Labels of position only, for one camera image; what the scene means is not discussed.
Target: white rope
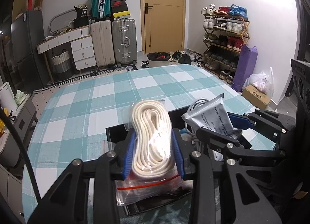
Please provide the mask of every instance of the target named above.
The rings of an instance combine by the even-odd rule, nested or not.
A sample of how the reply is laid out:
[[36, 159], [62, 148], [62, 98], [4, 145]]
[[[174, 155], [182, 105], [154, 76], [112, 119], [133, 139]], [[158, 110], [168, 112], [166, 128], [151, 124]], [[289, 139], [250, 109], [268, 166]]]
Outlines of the white rope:
[[159, 101], [141, 101], [132, 110], [132, 121], [137, 133], [132, 171], [144, 179], [163, 177], [175, 166], [167, 110]]

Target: plaid tablecloth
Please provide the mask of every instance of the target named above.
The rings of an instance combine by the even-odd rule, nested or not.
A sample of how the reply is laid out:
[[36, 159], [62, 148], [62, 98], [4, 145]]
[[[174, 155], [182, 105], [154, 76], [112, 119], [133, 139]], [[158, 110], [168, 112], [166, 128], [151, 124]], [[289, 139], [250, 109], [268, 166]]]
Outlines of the plaid tablecloth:
[[[228, 85], [191, 65], [142, 69], [98, 77], [58, 90], [49, 100], [32, 136], [28, 155], [41, 197], [75, 158], [100, 157], [113, 148], [106, 140], [107, 127], [122, 124], [122, 110], [143, 99], [164, 99], [168, 111], [190, 105], [195, 99], [212, 99], [224, 93], [227, 111], [244, 114], [254, 107]], [[253, 149], [271, 150], [274, 143], [252, 131], [244, 131]], [[92, 223], [92, 190], [89, 192], [89, 223]], [[22, 200], [27, 221], [37, 205], [27, 169], [24, 169]], [[190, 197], [122, 223], [187, 223]]]

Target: wooden door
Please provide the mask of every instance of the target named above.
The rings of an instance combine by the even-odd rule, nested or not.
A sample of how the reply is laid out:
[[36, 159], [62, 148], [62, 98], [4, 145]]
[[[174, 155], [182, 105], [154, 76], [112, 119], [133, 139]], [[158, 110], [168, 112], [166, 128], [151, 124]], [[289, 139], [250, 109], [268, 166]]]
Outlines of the wooden door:
[[184, 0], [144, 0], [145, 53], [182, 49], [183, 3]]

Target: refrigerator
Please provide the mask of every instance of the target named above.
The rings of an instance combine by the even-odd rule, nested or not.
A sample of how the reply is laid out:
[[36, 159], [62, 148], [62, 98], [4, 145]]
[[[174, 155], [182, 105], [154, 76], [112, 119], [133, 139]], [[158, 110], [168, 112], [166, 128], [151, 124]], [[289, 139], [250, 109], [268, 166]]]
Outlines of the refrigerator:
[[13, 57], [28, 93], [46, 86], [50, 80], [44, 56], [37, 45], [44, 40], [42, 11], [28, 10], [11, 25]]

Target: beige suitcase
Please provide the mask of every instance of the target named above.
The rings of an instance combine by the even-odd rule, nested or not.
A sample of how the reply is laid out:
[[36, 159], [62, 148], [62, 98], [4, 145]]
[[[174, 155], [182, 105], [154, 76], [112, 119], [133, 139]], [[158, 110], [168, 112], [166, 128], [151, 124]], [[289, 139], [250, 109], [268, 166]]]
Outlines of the beige suitcase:
[[90, 25], [91, 39], [93, 40], [94, 53], [97, 66], [114, 64], [114, 50], [111, 33], [111, 21], [100, 21]]

